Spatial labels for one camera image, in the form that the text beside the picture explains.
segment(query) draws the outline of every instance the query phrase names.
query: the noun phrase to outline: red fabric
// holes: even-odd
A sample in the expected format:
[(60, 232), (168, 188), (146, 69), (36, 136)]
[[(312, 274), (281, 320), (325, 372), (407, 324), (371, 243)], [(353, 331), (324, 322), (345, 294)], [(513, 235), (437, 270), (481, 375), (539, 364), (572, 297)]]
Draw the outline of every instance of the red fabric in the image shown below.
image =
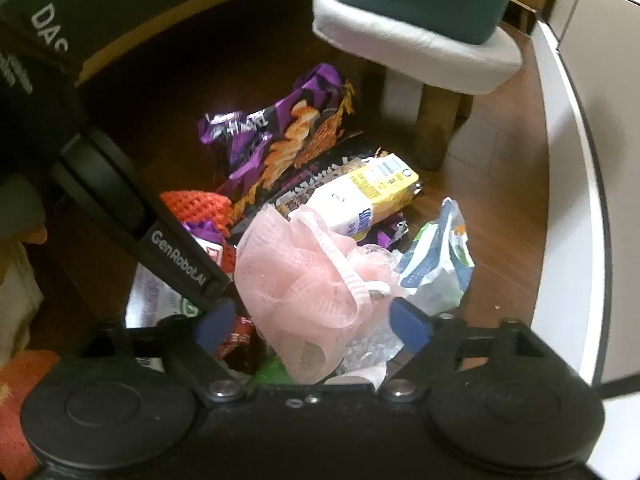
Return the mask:
[(59, 360), (49, 350), (23, 350), (0, 369), (0, 472), (7, 480), (22, 480), (36, 467), (20, 428), (20, 407)]
[(211, 220), (223, 236), (229, 236), (231, 200), (206, 191), (166, 191), (160, 198), (180, 222)]

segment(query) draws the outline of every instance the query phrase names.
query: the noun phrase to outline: pink loofah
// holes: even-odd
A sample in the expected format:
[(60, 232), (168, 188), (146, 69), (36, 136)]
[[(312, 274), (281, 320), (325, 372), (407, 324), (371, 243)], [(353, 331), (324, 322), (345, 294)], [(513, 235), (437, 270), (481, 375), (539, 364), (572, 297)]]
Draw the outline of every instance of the pink loofah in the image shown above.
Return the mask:
[(290, 221), (267, 206), (238, 245), (234, 279), (291, 377), (311, 384), (334, 371), (349, 341), (388, 316), (402, 295), (394, 267), (387, 250), (357, 247), (307, 206)]

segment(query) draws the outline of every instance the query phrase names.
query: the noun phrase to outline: chair seat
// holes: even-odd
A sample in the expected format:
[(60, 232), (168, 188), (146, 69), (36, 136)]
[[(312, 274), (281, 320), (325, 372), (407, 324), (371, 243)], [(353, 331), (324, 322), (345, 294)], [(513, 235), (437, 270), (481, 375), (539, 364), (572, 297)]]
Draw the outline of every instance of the chair seat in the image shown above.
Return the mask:
[(468, 44), (338, 0), (314, 0), (313, 30), (335, 48), (461, 94), (492, 92), (522, 65), (500, 27), (487, 42)]

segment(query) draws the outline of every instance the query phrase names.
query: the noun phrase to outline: barcode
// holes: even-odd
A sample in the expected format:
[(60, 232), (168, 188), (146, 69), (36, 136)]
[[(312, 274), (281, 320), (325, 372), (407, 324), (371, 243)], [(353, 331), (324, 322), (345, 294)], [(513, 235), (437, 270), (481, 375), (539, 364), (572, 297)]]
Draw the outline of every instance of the barcode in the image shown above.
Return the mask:
[(378, 163), (378, 169), (383, 177), (388, 177), (400, 171), (400, 164), (395, 159), (386, 157)]

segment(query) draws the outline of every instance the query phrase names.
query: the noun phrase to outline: dark brown floor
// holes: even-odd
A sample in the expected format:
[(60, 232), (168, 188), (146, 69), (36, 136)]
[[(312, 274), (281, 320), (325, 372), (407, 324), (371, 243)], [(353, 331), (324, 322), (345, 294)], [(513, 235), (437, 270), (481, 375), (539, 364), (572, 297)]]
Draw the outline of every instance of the dark brown floor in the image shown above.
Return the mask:
[[(311, 0), (235, 0), (207, 11), (113, 63), (81, 88), (95, 122), (129, 155), (150, 188), (213, 189), (214, 161), (198, 142), (205, 111), (253, 111), (286, 95), (318, 62), (338, 56), (311, 32)], [(530, 322), (546, 232), (548, 170), (538, 72), (529, 39), (523, 69), (492, 94), (477, 97), (440, 172), (422, 172), (422, 196), (404, 211), (412, 234), (458, 200), (476, 262), (463, 315), (494, 326), (501, 317)], [(411, 143), (372, 132), (411, 159)], [(50, 213), (47, 247), (34, 251), (47, 298), (33, 345), (60, 351), (95, 319), (121, 316), (135, 262), (76, 206)]]

